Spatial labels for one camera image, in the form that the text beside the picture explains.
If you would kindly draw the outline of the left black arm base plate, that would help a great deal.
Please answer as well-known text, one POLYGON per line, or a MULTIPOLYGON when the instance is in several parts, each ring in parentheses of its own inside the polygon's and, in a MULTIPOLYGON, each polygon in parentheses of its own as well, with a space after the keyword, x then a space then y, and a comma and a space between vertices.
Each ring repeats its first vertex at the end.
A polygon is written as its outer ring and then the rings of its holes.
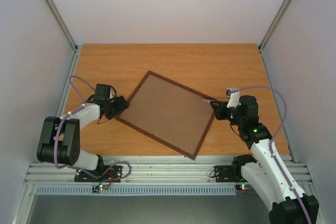
POLYGON ((92 177, 87 173, 80 172, 78 175, 75 175, 74 181, 77 183, 84 183, 84 182, 98 183, 104 180, 107 181, 112 180, 113 183, 114 182, 118 183, 120 182, 121 180, 120 178, 122 176, 122 166, 121 165, 113 166, 104 175, 100 175, 99 173, 97 173, 96 170, 90 171, 90 173, 94 174, 95 176, 98 176, 98 178, 92 177))

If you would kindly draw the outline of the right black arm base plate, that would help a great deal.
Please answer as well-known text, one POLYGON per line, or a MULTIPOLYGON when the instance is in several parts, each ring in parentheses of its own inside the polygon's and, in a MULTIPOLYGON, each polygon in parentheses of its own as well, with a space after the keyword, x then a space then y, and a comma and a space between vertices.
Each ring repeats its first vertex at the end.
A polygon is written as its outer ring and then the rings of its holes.
POLYGON ((215 180, 217 183, 235 183, 236 178, 231 166, 218 165, 214 166, 215 180))

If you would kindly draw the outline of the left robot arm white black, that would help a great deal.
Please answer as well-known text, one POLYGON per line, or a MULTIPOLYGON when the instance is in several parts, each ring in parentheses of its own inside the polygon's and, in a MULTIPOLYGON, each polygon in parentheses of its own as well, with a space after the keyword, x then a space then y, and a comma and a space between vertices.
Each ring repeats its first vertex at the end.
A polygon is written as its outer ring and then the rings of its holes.
POLYGON ((54 164, 57 169, 80 169, 87 172, 92 180, 100 181, 106 174, 102 157, 81 149, 80 131, 103 117, 108 121, 114 119, 130 105, 124 96, 117 96, 111 85, 97 84, 94 92, 77 109, 63 116, 45 118, 37 147, 37 159, 54 164))

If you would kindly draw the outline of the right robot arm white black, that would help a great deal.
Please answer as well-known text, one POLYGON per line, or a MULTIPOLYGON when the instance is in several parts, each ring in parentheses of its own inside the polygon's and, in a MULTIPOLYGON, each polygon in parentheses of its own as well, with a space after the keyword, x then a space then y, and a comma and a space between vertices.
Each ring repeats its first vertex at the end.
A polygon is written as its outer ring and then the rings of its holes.
POLYGON ((232 175, 246 180, 269 211, 270 223, 316 223, 319 203, 293 178, 282 161, 268 129, 259 122, 254 96, 231 95, 230 100, 210 101, 217 120, 238 127, 239 137, 251 154, 236 156, 232 175))

